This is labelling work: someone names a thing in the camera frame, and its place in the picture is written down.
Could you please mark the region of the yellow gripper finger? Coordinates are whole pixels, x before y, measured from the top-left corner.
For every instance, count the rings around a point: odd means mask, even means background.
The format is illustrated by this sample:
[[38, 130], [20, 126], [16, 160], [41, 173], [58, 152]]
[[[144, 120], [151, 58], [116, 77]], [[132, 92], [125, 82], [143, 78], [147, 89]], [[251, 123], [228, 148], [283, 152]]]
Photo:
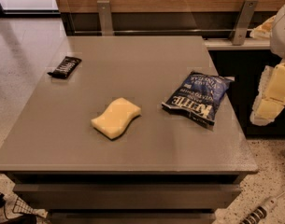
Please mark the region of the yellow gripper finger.
[[254, 39], [269, 39], [271, 36], [271, 31], [273, 28], [273, 22], [276, 16], [272, 16], [271, 18], [264, 21], [259, 26], [255, 27], [249, 34], [251, 38]]
[[265, 126], [285, 108], [285, 61], [275, 67], [265, 67], [258, 92], [249, 119], [254, 125]]

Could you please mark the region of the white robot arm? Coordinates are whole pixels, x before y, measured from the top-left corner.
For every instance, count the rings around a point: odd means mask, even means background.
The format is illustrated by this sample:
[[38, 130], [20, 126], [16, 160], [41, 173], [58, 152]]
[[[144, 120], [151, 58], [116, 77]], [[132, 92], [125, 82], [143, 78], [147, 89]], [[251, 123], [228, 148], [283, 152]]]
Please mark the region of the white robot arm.
[[252, 105], [250, 122], [265, 126], [274, 122], [285, 108], [285, 5], [276, 16], [254, 28], [250, 36], [268, 39], [271, 52], [281, 58], [275, 67], [267, 65], [260, 77], [258, 95]]

